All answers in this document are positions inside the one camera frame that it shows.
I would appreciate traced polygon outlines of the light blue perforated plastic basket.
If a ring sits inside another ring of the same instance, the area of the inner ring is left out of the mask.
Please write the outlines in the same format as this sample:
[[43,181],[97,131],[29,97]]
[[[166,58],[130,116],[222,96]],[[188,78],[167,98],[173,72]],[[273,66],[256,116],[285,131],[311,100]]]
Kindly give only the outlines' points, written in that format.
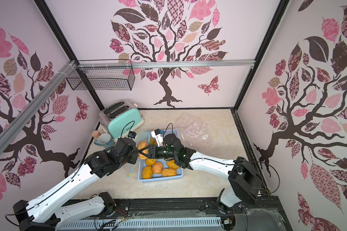
[[[173,130],[168,130],[167,133],[165,133],[165,136],[167,134],[175,134],[176,137],[178,137],[178,131],[176,129]],[[145,136],[143,136],[143,138],[140,141],[155,141],[154,138],[151,137],[150,133],[147,133]],[[165,161],[164,159],[157,159],[157,162],[162,163],[163,165],[163,169],[168,168],[167,165],[167,161]],[[158,181],[165,181],[165,180],[176,180],[176,179],[181,179],[184,176],[184,171],[182,168],[179,168],[176,170],[176,175],[175,176],[169,176],[169,177],[163,177],[162,174],[155,174],[153,173],[152,177],[149,179],[143,179],[143,170],[145,167],[147,167],[148,165],[145,164],[145,160],[140,160],[139,161],[139,171],[138,171],[138,181],[139,182],[158,182]]]

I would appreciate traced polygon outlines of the wrinkled orange potato top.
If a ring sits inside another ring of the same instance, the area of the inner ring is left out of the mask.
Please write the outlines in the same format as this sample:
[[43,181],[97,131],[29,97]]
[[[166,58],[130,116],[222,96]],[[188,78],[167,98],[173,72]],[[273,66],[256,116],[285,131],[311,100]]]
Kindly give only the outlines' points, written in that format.
[[146,160],[147,159],[147,155],[148,155],[148,149],[146,149],[147,146],[148,146],[148,144],[145,141],[141,141],[137,145],[137,148],[139,150],[138,157],[141,160]]

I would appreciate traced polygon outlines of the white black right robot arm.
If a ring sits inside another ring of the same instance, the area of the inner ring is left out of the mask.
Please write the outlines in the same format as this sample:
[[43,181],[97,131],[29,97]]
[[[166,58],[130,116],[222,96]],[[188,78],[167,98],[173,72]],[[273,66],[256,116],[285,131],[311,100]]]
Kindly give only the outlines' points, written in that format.
[[175,134],[160,137],[161,144],[138,146],[138,153],[148,159],[168,159],[182,169],[204,171],[229,181],[230,187],[222,189],[216,206],[227,213],[235,204],[258,202],[263,177],[254,168],[253,161],[238,157],[235,160],[207,156],[185,147]]

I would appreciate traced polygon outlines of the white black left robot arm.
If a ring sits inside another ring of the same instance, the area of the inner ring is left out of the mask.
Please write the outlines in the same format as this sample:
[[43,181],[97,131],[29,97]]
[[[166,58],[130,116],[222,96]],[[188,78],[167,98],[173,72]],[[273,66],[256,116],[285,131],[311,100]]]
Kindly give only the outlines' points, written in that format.
[[89,155],[80,167],[49,191],[30,201],[20,200],[13,213],[21,231],[57,231],[77,220],[93,216],[110,216],[116,203],[109,193],[70,206],[64,204],[88,185],[109,176],[126,163],[135,163],[138,149],[134,140],[119,138],[113,147]]

